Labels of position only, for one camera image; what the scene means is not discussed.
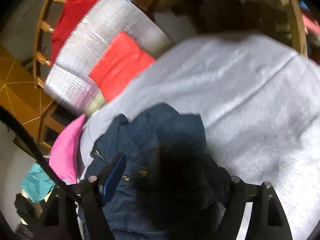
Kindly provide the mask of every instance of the pink pillow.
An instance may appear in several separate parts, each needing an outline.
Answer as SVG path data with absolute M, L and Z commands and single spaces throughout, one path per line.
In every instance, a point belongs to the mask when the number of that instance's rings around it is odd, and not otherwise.
M 60 179 L 77 183 L 77 151 L 85 114 L 73 120 L 58 136 L 50 153 L 49 165 Z

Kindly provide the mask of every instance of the navy blue garment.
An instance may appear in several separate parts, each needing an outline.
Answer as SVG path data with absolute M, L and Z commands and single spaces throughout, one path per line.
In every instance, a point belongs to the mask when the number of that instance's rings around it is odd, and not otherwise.
M 85 179 L 97 175 L 113 158 L 127 158 L 116 193 L 103 212 L 116 240 L 197 239 L 199 213 L 215 199 L 193 161 L 204 154 L 206 139 L 200 115 L 180 115 L 160 104 L 129 122 L 116 117 L 91 152 Z M 141 176 L 139 170 L 147 174 Z M 83 213 L 79 217 L 84 221 Z

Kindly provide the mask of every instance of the teal cloth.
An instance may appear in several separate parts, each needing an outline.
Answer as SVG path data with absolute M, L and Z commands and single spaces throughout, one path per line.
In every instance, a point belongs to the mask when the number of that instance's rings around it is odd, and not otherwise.
M 33 202 L 43 200 L 53 189 L 55 183 L 49 178 L 38 163 L 34 163 L 27 176 L 21 182 L 21 187 Z

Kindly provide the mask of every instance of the dark red garment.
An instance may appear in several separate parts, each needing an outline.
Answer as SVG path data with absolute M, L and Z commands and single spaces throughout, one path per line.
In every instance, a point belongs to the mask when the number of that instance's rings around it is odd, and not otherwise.
M 103 97 L 110 102 L 129 82 L 155 60 L 140 49 L 135 41 L 121 31 L 91 70 L 89 77 L 100 88 Z
M 66 0 L 62 14 L 52 34 L 51 65 L 77 24 L 98 0 Z

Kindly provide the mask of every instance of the wall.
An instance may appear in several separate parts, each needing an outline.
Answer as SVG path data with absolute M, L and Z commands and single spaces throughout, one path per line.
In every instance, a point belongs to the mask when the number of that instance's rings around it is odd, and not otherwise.
M 20 223 L 14 200 L 21 192 L 20 183 L 35 160 L 12 141 L 14 132 L 0 122 L 0 209 L 12 230 Z

